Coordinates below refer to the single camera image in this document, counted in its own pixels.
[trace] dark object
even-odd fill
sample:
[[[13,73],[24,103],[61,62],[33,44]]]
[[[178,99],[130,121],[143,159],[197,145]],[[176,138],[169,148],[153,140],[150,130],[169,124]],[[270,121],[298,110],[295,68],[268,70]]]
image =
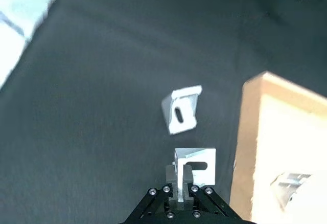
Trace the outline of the dark object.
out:
[[[240,216],[214,191],[193,185],[192,168],[184,165],[183,202],[177,202],[174,165],[166,167],[167,184],[150,188],[124,224],[136,223],[252,223]]]

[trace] black cloth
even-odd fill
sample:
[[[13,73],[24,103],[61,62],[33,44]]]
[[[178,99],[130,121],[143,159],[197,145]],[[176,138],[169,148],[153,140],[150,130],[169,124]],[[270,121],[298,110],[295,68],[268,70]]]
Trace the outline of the black cloth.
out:
[[[0,223],[122,222],[177,147],[216,147],[228,201],[244,81],[326,96],[326,26],[321,0],[57,0],[0,91]],[[161,100],[195,84],[169,136]]]

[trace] table surface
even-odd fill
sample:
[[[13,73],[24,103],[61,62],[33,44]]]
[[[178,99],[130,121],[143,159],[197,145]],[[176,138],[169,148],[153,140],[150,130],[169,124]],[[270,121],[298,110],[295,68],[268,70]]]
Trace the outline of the table surface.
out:
[[[177,147],[216,147],[229,201],[245,80],[327,95],[322,0],[57,0],[0,91],[1,223],[119,223]],[[196,129],[161,100],[201,84]]]

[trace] cardboard box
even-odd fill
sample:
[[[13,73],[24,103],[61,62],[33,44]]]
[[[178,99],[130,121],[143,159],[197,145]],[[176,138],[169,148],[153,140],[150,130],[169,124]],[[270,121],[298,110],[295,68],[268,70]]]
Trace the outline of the cardboard box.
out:
[[[230,205],[257,223],[289,223],[271,183],[327,167],[327,99],[269,72],[243,86]]]

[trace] bolt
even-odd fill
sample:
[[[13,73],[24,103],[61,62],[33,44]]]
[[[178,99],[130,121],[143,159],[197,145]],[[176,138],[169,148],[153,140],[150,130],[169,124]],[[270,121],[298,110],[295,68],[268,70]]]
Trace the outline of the bolt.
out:
[[[199,190],[199,188],[194,185],[191,187],[191,190],[192,190],[192,192],[197,192]]]
[[[168,219],[172,219],[172,218],[174,218],[174,216],[175,216],[174,213],[171,211],[167,213]]]
[[[200,218],[201,217],[201,213],[200,213],[200,211],[193,211],[193,216],[195,217],[195,218]]]
[[[167,193],[170,192],[170,187],[169,186],[164,186],[163,191],[167,192]]]
[[[205,189],[205,192],[206,192],[207,194],[212,194],[213,189],[212,189],[211,187],[207,187],[207,188]]]
[[[149,190],[149,194],[150,195],[155,195],[157,193],[157,190],[155,189],[155,188],[151,188],[150,190]]]

